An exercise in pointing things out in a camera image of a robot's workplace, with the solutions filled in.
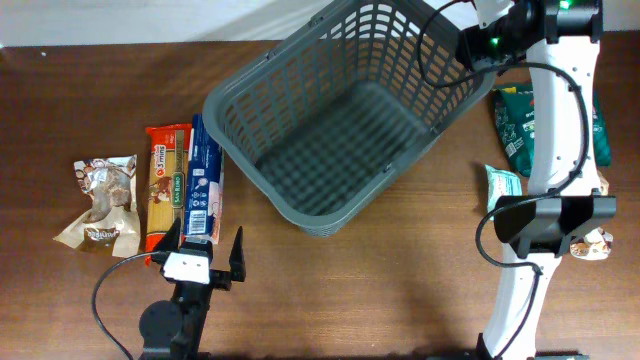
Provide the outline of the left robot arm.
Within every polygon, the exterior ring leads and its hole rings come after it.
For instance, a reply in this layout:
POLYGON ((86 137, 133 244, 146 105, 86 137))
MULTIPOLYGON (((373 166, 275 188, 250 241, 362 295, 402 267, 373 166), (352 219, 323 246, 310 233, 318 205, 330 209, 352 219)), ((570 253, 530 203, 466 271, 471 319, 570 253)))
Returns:
POLYGON ((153 247, 150 259, 161 266, 160 274, 175 285, 170 299, 149 305, 140 316, 143 359, 208 359, 199 350, 204 325, 215 290, 229 291, 234 282, 246 279, 243 229, 236 232, 226 271, 211 267, 213 245, 208 240, 184 240, 181 221, 153 247))

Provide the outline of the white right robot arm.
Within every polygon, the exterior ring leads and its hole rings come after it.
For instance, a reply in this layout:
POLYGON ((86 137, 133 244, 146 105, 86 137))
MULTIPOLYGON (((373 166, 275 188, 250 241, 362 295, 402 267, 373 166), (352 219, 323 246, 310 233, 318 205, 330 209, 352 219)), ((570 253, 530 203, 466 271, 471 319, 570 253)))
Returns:
POLYGON ((603 32, 600 1, 477 1, 457 58, 476 74, 526 67, 534 96, 534 155, 524 196, 484 217, 502 243, 496 305, 478 359, 532 359, 545 295, 573 241, 616 212, 600 191, 593 83, 603 32))

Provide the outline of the blue pasta packet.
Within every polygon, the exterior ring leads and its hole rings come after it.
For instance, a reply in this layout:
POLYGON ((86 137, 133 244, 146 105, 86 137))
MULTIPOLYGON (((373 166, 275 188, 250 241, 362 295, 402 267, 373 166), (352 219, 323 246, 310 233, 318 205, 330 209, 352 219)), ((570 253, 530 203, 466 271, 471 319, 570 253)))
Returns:
POLYGON ((201 114, 192 118, 188 152, 184 236, 219 242, 224 152, 208 134, 201 114))

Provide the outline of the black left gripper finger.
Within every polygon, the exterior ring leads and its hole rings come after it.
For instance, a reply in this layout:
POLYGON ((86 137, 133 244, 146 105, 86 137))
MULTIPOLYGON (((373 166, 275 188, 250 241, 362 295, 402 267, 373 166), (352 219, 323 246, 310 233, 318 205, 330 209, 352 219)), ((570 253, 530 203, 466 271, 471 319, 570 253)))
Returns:
POLYGON ((236 232, 233 247, 229 256, 229 265, 232 281, 244 281, 246 279, 242 226, 240 226, 236 232))
POLYGON ((154 244, 153 251, 175 251, 181 241, 181 219, 176 218, 170 229, 154 244))

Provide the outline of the green coffee mix bag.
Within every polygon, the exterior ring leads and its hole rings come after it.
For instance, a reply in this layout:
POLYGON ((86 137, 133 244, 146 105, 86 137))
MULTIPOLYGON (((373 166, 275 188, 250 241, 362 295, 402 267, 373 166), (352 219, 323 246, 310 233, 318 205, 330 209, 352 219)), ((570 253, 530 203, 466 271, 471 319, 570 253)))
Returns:
MULTIPOLYGON (((534 160, 534 93, 530 83, 512 83, 493 89, 495 127, 510 166, 529 177, 534 160)), ((606 122, 597 95, 593 96, 593 135, 597 166, 612 163, 606 122)))

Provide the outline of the light teal snack packet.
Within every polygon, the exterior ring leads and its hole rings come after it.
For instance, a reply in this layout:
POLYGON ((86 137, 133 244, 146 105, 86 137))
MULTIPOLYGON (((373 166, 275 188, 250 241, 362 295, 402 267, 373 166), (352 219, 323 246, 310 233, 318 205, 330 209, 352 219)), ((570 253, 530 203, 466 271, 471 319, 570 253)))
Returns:
POLYGON ((487 212, 491 213, 502 196, 520 196, 523 194, 520 178, 507 170, 485 166, 488 181, 487 212))

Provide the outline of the brown Pantree snack bag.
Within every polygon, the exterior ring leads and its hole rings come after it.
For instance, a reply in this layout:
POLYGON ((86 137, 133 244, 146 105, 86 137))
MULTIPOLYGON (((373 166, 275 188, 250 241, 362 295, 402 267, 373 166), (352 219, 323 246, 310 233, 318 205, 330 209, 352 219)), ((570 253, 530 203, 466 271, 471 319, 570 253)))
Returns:
POLYGON ((611 253, 614 237, 602 227, 598 227, 586 234, 583 238, 574 240, 570 245, 570 253, 573 257, 587 260, 605 260, 611 253))

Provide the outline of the grey plastic basket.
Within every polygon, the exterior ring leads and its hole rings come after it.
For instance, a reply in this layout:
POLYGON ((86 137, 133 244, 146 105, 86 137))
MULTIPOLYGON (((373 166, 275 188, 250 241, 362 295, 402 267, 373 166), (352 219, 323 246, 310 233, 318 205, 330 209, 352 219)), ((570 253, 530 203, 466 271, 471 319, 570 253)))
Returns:
POLYGON ((334 1, 214 88, 207 132, 289 222, 346 225, 494 84, 423 1, 334 1))

